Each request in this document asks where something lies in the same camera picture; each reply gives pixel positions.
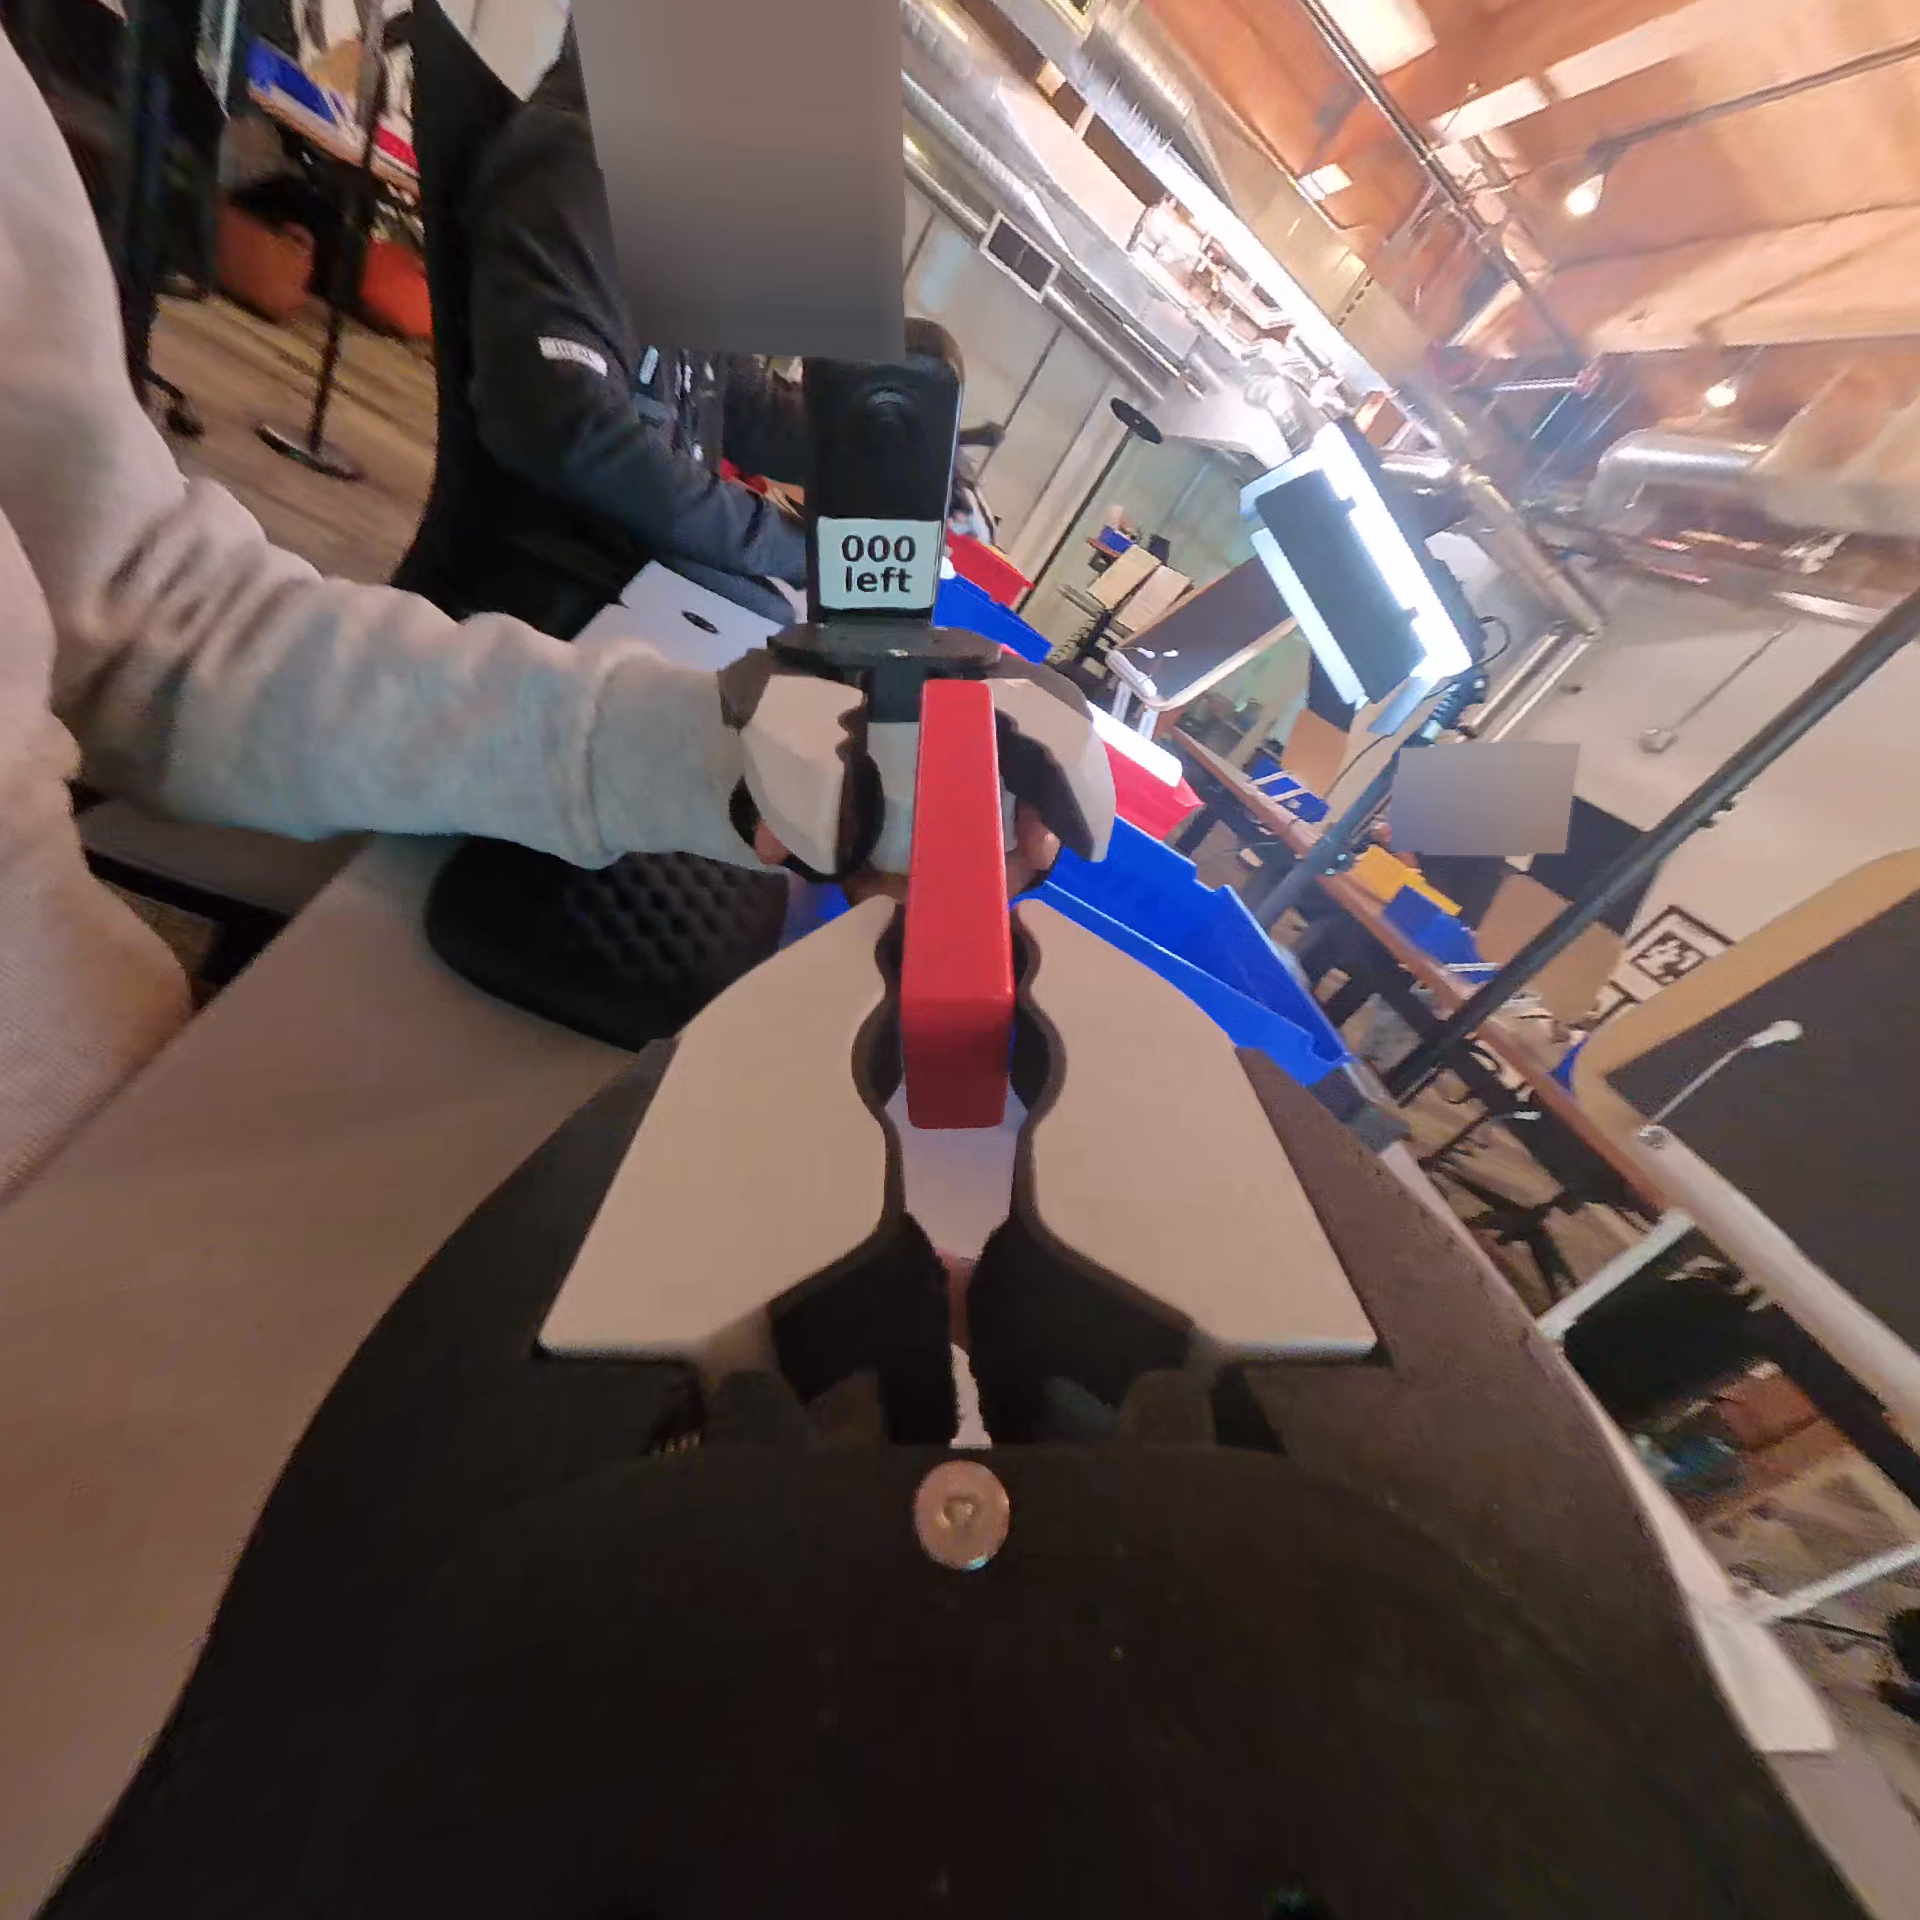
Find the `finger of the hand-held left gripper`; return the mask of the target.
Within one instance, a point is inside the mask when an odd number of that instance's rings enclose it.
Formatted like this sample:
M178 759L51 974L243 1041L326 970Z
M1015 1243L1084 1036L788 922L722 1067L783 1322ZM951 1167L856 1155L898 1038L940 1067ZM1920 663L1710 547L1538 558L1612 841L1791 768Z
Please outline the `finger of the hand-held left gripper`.
M1009 849L1025 802L1060 854L1103 862L1119 824L1116 790L1086 696L1066 676L992 676L992 705Z
M868 699L836 680L768 680L738 722L738 840L764 866L849 878L874 851L883 802Z

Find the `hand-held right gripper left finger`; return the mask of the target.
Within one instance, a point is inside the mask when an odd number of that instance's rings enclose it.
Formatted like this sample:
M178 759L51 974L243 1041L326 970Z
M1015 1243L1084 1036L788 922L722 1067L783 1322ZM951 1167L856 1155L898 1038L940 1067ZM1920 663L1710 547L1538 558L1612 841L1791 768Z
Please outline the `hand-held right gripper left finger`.
M883 1007L874 899L680 1036L539 1331L560 1359L776 1361L772 1310L886 1220L890 1130L856 1048Z

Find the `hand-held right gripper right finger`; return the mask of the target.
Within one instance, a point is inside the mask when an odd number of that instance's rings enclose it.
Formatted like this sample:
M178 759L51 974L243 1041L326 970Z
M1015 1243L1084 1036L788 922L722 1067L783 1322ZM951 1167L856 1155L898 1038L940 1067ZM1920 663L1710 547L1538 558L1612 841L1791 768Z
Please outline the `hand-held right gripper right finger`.
M1046 1243L1232 1361L1362 1361L1376 1327L1227 1031L1050 903L1022 961L1017 1198Z

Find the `red plastic bin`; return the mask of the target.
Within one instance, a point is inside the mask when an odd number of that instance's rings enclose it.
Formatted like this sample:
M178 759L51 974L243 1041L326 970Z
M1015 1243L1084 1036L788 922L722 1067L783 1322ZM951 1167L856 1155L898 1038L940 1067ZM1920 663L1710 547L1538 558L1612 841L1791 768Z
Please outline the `red plastic bin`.
M1108 712L1094 710L1090 718L1108 756L1119 819L1159 844L1174 841L1203 808L1184 763Z

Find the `red rectangular block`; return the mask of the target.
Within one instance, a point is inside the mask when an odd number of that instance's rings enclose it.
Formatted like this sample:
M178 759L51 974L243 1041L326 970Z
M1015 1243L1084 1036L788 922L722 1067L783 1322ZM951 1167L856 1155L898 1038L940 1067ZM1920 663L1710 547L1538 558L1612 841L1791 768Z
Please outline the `red rectangular block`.
M996 712L985 682L926 683L903 900L903 1097L924 1132L1001 1126L1017 974Z

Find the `blue plastic bin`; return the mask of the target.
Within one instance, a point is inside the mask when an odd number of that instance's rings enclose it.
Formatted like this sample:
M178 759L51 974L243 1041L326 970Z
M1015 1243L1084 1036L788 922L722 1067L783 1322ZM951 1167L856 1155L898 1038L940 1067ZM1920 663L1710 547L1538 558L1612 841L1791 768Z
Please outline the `blue plastic bin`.
M1260 931L1243 900L1195 878L1194 865L1129 824L1112 855L1090 865L1064 855L1057 873L1009 899L1017 995L1028 972L1020 907L1041 905L1082 929L1105 954L1153 974L1198 1008L1239 1049L1262 1055L1302 1089L1331 1089L1353 1063L1305 979Z

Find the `person's left forearm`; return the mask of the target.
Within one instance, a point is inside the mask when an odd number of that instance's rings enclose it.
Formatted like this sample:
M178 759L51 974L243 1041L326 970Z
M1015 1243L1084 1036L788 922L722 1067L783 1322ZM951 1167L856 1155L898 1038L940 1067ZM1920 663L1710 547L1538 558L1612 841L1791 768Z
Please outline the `person's left forearm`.
M319 574L222 488L193 482L146 558L156 809L319 841L468 834L599 872L688 854L752 868L716 674L511 615L456 623Z

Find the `medium blue storage bin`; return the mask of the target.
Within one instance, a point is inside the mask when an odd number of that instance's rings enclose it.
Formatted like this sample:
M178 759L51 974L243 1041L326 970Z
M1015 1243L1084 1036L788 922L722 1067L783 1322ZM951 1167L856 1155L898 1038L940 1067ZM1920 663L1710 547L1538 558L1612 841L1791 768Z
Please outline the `medium blue storage bin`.
M1051 641L1028 626L1020 612L959 574L940 580L934 620L942 630L992 641L1001 651L1033 665L1046 665L1051 655Z

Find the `slanted black panel board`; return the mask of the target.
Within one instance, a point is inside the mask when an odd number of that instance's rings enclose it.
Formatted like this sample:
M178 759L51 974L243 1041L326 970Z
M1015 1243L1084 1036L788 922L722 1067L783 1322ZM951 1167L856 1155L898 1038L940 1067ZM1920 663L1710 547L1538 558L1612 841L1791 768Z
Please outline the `slanted black panel board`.
M1186 707L1289 631L1289 606L1250 558L1135 633L1113 657L1121 683L1151 712Z

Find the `black floor lamp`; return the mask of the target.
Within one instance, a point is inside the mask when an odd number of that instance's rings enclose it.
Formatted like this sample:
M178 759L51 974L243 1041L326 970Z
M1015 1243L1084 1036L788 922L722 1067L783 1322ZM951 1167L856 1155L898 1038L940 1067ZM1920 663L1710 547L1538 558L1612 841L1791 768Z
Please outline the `black floor lamp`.
M1089 534L1089 564L1096 579L1138 543L1137 520L1113 492L1121 468L1135 452L1163 443L1161 423L1137 403L1122 395L1112 398L1112 416L1121 425L1121 443L1103 466L1094 489L1094 506L1100 508L1100 515Z

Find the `ceiling air vent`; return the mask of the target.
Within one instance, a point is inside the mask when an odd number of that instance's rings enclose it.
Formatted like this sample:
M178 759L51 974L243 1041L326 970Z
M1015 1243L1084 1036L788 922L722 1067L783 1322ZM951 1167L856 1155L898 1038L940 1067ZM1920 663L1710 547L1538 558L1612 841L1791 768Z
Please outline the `ceiling air vent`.
M1050 299L1060 264L1001 210L990 218L987 230L979 236L976 250L1033 304Z

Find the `black light stand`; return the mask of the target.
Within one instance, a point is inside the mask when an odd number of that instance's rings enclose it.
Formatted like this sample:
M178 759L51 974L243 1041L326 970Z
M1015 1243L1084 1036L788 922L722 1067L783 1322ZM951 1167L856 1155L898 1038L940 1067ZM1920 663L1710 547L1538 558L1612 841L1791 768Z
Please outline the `black light stand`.
M1254 899L1250 913L1262 929L1272 929L1286 913L1308 900L1320 880L1332 876L1342 862L1352 860L1388 802L1402 756L1410 750L1430 748L1443 735L1454 732L1460 718L1486 699L1488 686L1490 670L1478 665L1435 689L1420 702L1420 712L1416 712L1410 696L1390 707L1385 718L1392 718L1396 728L1383 735L1383 739L1392 753L1380 759L1359 798L1337 817L1324 822L1324 831L1312 849L1296 855L1287 873L1270 882Z

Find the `LED light panel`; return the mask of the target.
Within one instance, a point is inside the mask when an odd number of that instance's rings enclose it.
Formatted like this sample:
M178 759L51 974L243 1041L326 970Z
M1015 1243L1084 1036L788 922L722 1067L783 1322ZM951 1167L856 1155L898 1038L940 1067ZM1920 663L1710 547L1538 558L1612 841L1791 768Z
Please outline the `LED light panel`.
M1352 422L1324 423L1247 486L1239 520L1318 670L1352 712L1406 714L1481 673L1481 620Z

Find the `small blue storage bin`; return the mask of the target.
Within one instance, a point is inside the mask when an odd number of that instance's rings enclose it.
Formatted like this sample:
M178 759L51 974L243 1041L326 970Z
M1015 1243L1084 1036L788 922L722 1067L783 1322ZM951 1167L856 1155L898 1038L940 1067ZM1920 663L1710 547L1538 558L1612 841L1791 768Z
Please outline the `small blue storage bin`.
M1483 974L1488 967L1473 929L1444 900L1403 887L1385 905L1383 920L1440 970Z

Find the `black white marker tag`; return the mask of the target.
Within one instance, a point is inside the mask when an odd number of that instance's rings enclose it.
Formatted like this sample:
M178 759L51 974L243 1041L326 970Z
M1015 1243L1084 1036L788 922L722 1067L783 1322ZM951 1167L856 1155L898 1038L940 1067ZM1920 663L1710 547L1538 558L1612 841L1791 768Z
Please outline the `black white marker tag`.
M1710 923L1668 903L1638 926L1622 947L1616 986L1644 1001L1727 954L1730 943Z

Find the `silver ceiling duct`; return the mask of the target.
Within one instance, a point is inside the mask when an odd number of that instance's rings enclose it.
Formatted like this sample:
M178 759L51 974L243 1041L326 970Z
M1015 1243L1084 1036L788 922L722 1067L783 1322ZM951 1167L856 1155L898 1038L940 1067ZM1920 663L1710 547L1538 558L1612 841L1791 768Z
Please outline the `silver ceiling duct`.
M1060 264L1046 310L1142 394L1239 392L1287 350L1350 394L1371 377L1243 216L1198 86L1138 6L898 15L912 186L976 242L996 210L1032 233Z
M1769 441L1644 428L1624 434L1598 458L1583 506L1598 520L1616 521L1630 515L1647 492L1748 496L1769 456Z

